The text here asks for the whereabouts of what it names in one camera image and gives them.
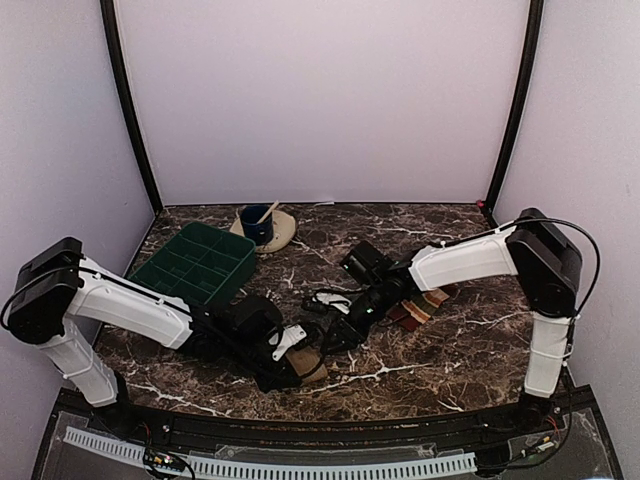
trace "marble tabletop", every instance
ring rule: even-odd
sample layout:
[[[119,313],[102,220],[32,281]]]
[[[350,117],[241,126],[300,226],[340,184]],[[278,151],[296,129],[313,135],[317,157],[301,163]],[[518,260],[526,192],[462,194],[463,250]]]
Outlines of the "marble tabletop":
[[[166,208],[135,260],[139,266],[192,221],[229,228],[241,207]],[[298,221],[284,250],[258,256],[243,293],[267,295],[285,322],[309,320],[303,295],[323,286],[356,288],[338,262],[361,240],[399,257],[427,240],[480,232],[475,205],[283,205]],[[205,364],[115,327],[97,352],[127,381],[134,403],[171,411],[285,421],[384,420],[482,409],[515,402],[528,362],[532,321],[517,281],[495,277],[458,285],[426,324],[410,333],[374,327],[367,343],[331,356],[323,381],[262,393],[228,365]]]

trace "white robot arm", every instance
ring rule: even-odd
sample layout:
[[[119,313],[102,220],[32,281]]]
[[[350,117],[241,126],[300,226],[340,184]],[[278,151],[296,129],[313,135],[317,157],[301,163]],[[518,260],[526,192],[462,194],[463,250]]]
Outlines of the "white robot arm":
[[[367,242],[342,261],[359,283],[370,287],[349,305],[329,332],[329,351],[364,342],[370,327],[398,301],[417,292],[495,275],[517,276],[533,315],[529,366],[520,400],[523,423],[541,421],[570,354],[577,314],[582,256],[537,209],[524,210],[511,226],[468,239],[432,244],[394,262]]]
[[[300,335],[299,326],[283,327],[266,298],[249,296],[226,309],[189,306],[114,275],[86,258],[79,240],[65,238],[21,268],[0,319],[16,338],[45,353],[116,433],[137,425],[126,384],[81,335],[76,317],[115,325],[205,361],[226,355],[253,373],[263,391],[301,383],[286,357],[273,353],[306,333]],[[287,330],[294,327],[298,335],[292,341]]]

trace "black frame edge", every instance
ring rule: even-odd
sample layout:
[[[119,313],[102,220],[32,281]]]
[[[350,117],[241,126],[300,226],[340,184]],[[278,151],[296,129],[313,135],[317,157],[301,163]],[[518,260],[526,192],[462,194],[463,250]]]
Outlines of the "black frame edge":
[[[149,202],[151,202],[153,211],[158,214],[163,209],[162,199],[160,198],[156,180],[153,177],[153,171],[151,170],[149,157],[144,147],[142,132],[140,131],[138,117],[136,116],[133,105],[133,97],[131,96],[131,89],[129,88],[127,70],[125,68],[124,56],[120,44],[120,34],[118,33],[115,5],[113,0],[100,0],[100,7],[102,10],[104,34],[109,49],[109,58],[111,59],[113,78],[116,82],[118,97],[120,98],[120,107],[127,125],[127,131],[129,132],[129,139],[131,140],[131,146],[133,147],[138,169],[140,170],[140,175],[142,176],[142,181],[144,182],[144,187],[149,197]]]
[[[520,69],[518,71],[518,79],[513,94],[511,110],[509,111],[509,119],[505,128],[500,153],[496,161],[496,167],[493,171],[487,198],[483,202],[489,213],[493,213],[500,190],[504,183],[504,179],[509,167],[509,161],[513,153],[513,147],[516,143],[522,113],[524,112],[527,93],[529,91],[529,83],[533,72],[533,64],[536,56],[536,48],[538,46],[538,36],[540,34],[540,25],[542,24],[542,10],[544,0],[531,0],[529,4],[529,18],[527,20],[527,31],[525,33],[524,46],[522,48],[522,57],[520,60]]]

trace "beige plate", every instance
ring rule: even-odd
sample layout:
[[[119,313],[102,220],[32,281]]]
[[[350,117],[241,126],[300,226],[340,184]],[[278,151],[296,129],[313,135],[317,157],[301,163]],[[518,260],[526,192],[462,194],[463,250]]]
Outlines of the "beige plate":
[[[242,224],[240,219],[236,218],[231,228],[231,233],[244,237],[242,231]],[[284,213],[280,210],[274,210],[273,212],[273,240],[266,245],[256,247],[256,253],[273,253],[278,250],[282,250],[286,247],[293,236],[296,234],[296,219],[288,213]]]

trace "black cable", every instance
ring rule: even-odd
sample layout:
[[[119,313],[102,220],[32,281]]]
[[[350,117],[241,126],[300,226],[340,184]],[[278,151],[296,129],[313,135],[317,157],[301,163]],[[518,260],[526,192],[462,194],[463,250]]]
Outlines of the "black cable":
[[[4,328],[5,330],[10,330],[9,325],[4,321],[5,319],[5,315],[7,313],[7,310],[9,310],[9,307],[11,306],[11,304],[15,301],[16,298],[18,298],[18,296],[20,296],[21,294],[23,294],[24,292],[26,292],[27,290],[29,290],[30,288],[33,288],[34,285],[37,285],[38,283],[42,282],[43,280],[45,280],[46,278],[50,277],[51,275],[53,275],[54,273],[57,272],[62,272],[62,271],[78,271],[78,272],[85,272],[85,273],[90,273],[92,275],[100,275],[100,277],[102,277],[105,280],[110,281],[111,283],[114,283],[116,285],[119,285],[121,287],[127,288],[131,291],[134,291],[136,293],[139,293],[141,295],[144,295],[145,297],[151,298],[153,300],[162,300],[161,296],[157,296],[157,295],[153,295],[149,292],[146,292],[144,290],[138,289],[132,285],[129,285],[125,282],[119,281],[116,278],[113,278],[109,275],[104,274],[103,272],[98,272],[97,270],[94,270],[92,268],[87,268],[87,267],[83,267],[80,265],[65,265],[62,267],[55,267],[52,268],[51,270],[47,270],[46,272],[41,273],[40,275],[38,275],[36,278],[30,280],[29,282],[25,283],[23,286],[21,286],[18,290],[16,290],[10,297],[9,299],[5,302],[4,306],[2,307],[2,311],[0,311],[0,324],[2,325],[2,328]],[[184,313],[185,315],[191,316],[191,314],[186,311],[185,309],[178,307],[177,305],[172,304],[171,302],[164,302],[164,305],[167,305],[168,307],[173,308],[174,310],[177,310],[181,313]]]
[[[173,461],[175,461],[176,463],[180,464],[182,467],[184,467],[184,470],[188,470],[189,474],[191,475],[191,480],[196,480],[196,472],[193,471],[193,467],[191,467],[191,465],[189,465],[189,462],[187,462],[184,458],[182,458],[180,455],[178,455],[177,453],[173,453],[170,452],[169,450],[165,450],[164,448],[159,448],[159,447],[152,447],[151,445],[147,445],[147,447],[145,447],[145,450],[147,450],[149,453],[153,453],[153,452],[158,452],[161,453],[163,455],[168,455],[170,456]],[[162,475],[162,478],[167,478],[167,475],[172,475],[172,473],[168,473],[168,472],[162,472],[159,471],[155,468],[155,466],[153,464],[143,464],[143,466],[149,467],[150,470],[152,470],[155,474],[157,475]]]
[[[571,398],[571,380],[568,377],[568,372],[565,371],[564,373],[565,375],[565,386],[567,388],[567,396],[569,398],[569,405],[568,405],[568,414],[569,414],[569,420],[567,421],[567,429],[566,429],[566,433],[564,434],[564,437],[562,437],[562,439],[560,440],[560,442],[558,443],[558,445],[553,449],[553,451],[551,451],[551,453],[549,453],[546,457],[544,457],[543,459],[541,459],[539,462],[536,463],[531,463],[528,465],[513,465],[515,462],[518,462],[520,460],[524,460],[526,458],[528,458],[531,455],[527,455],[527,456],[519,456],[516,458],[512,458],[511,460],[504,462],[504,463],[499,463],[499,464],[495,464],[495,465],[477,465],[478,467],[478,471],[483,471],[483,470],[526,470],[529,468],[535,468],[535,467],[539,467],[540,465],[543,465],[545,463],[547,463],[549,460],[551,460],[554,456],[556,456],[558,454],[558,452],[562,449],[562,447],[564,446],[564,444],[566,443],[567,439],[569,438],[569,435],[571,434],[571,427],[573,425],[573,402],[572,402],[572,398]]]
[[[138,425],[138,426],[143,426],[145,428],[145,430],[146,430],[147,440],[145,442],[145,452],[150,452],[150,453],[159,452],[159,453],[162,453],[163,455],[170,456],[172,459],[176,460],[177,463],[179,463],[180,465],[183,466],[183,471],[185,469],[189,471],[189,474],[191,475],[191,480],[196,480],[196,472],[193,471],[193,468],[191,467],[189,462],[187,462],[185,459],[180,457],[177,453],[170,452],[170,451],[165,450],[164,448],[161,448],[161,447],[151,446],[151,429],[149,428],[149,425],[147,425],[146,422],[142,422],[142,424]],[[146,467],[149,467],[153,471],[153,473],[155,473],[157,475],[162,475],[162,478],[166,478],[167,475],[172,475],[170,473],[161,472],[161,471],[156,470],[156,468],[155,468],[155,466],[153,464],[147,465],[147,464],[143,463],[143,468],[145,469],[145,471],[147,470]]]
[[[83,267],[80,265],[65,265],[62,267],[55,267],[52,268],[51,270],[47,270],[46,272],[41,273],[40,275],[38,275],[37,277],[35,277],[34,279],[30,280],[29,282],[25,283],[23,286],[21,286],[18,290],[16,290],[10,297],[9,299],[5,302],[4,306],[2,307],[2,311],[0,311],[0,324],[2,325],[2,327],[5,330],[9,330],[11,331],[9,325],[5,322],[5,315],[7,313],[7,310],[9,310],[9,308],[11,307],[11,304],[15,301],[15,299],[20,296],[22,293],[24,293],[25,291],[29,290],[30,288],[33,288],[34,285],[37,285],[38,283],[42,282],[43,280],[47,279],[48,277],[50,277],[51,275],[53,275],[54,273],[57,272],[62,272],[62,271],[78,271],[78,272],[86,272],[92,275],[100,275],[101,278],[103,278],[104,280],[110,281],[116,285],[119,285],[123,288],[127,288],[128,290],[134,291],[136,293],[139,293],[141,295],[144,295],[145,297],[151,298],[153,300],[162,300],[161,296],[157,296],[157,295],[153,295],[149,292],[146,292],[144,290],[138,289],[132,285],[129,285],[125,282],[119,281],[117,278],[113,278],[109,275],[104,274],[103,272],[98,272],[97,270],[94,270],[92,268],[87,268],[87,267]],[[171,302],[163,302],[164,305],[180,312],[183,313],[189,317],[191,317],[191,313],[188,312],[187,310],[174,305]],[[210,324],[206,324],[207,327],[209,327],[210,330],[212,330],[216,335],[218,335],[220,338],[222,338],[222,340],[225,341],[225,343],[227,343],[229,346],[231,346],[233,348],[233,350],[239,354],[250,366],[253,370],[256,370],[258,372],[260,372],[263,375],[266,375],[274,380],[281,380],[281,381],[291,381],[296,379],[297,377],[294,376],[289,376],[289,377],[282,377],[279,375],[276,375],[266,369],[263,369],[260,365],[258,365],[257,363],[255,363],[248,355],[245,355],[244,353],[244,349],[242,346],[236,344],[233,340],[231,340],[229,337],[227,337],[223,332],[221,332],[220,330],[218,330],[216,327],[214,327],[213,325]],[[284,329],[282,329],[282,331],[280,329],[278,329],[278,335],[280,338],[282,338],[282,335],[284,334]],[[319,368],[321,367],[321,364],[318,363],[318,365],[316,365],[313,369],[312,369],[312,373],[307,372],[305,374],[304,377],[302,378],[307,378],[307,376],[310,376],[311,374],[315,373]]]
[[[584,306],[587,304],[587,301],[589,300],[589,298],[591,297],[591,294],[593,293],[593,290],[595,289],[596,283],[598,282],[598,277],[600,276],[600,267],[601,267],[601,263],[602,263],[602,258],[600,255],[600,248],[598,247],[598,243],[596,242],[596,240],[593,238],[593,236],[591,236],[591,234],[589,232],[587,232],[584,228],[582,228],[579,225],[576,225],[575,223],[569,222],[567,220],[562,220],[559,218],[522,218],[519,220],[513,220],[509,223],[505,223],[504,225],[500,225],[498,228],[493,228],[491,230],[485,230],[484,232],[480,232],[477,233],[475,235],[471,235],[469,237],[465,237],[465,238],[460,238],[457,240],[451,240],[449,242],[442,242],[442,243],[437,243],[437,242],[430,242],[430,245],[432,245],[433,247],[438,247],[438,248],[446,248],[446,247],[453,247],[455,245],[459,245],[461,243],[465,243],[465,242],[469,242],[471,240],[476,240],[478,238],[482,238],[482,237],[486,237],[487,235],[491,235],[493,233],[496,233],[496,231],[504,231],[507,230],[511,227],[516,227],[518,225],[525,225],[527,223],[553,223],[553,224],[557,224],[557,225],[564,225],[565,227],[569,227],[573,230],[576,230],[577,232],[581,233],[587,240],[589,240],[589,243],[591,243],[591,246],[593,247],[593,251],[595,253],[596,256],[596,268],[595,271],[593,273],[593,279],[591,280],[591,284],[589,285],[589,288],[587,289],[587,293],[585,294],[584,298],[582,299],[582,302],[580,302],[578,308],[576,309],[576,313],[573,317],[573,319],[575,320],[576,317],[578,315],[580,315],[580,313],[582,312]]]
[[[591,236],[591,234],[581,226],[576,225],[575,223],[568,222],[567,220],[562,220],[558,218],[523,218],[521,220],[514,220],[511,223],[500,226],[498,227],[498,229],[506,230],[507,228],[510,228],[512,226],[525,225],[527,223],[554,223],[557,225],[564,225],[565,227],[569,227],[569,228],[572,228],[573,230],[576,230],[577,232],[580,232],[591,243],[591,246],[593,247],[593,251],[596,255],[596,269],[595,269],[595,272],[593,273],[593,279],[591,280],[591,285],[589,285],[589,289],[587,290],[587,293],[585,294],[584,298],[582,299],[582,302],[580,302],[580,305],[576,309],[574,318],[577,317],[578,315],[580,315],[580,312],[582,312],[582,309],[584,308],[584,306],[587,304],[587,301],[591,297],[591,294],[593,293],[593,290],[598,281],[598,277],[600,276],[600,265],[601,265],[602,259],[600,255],[600,249],[598,248],[598,243]]]

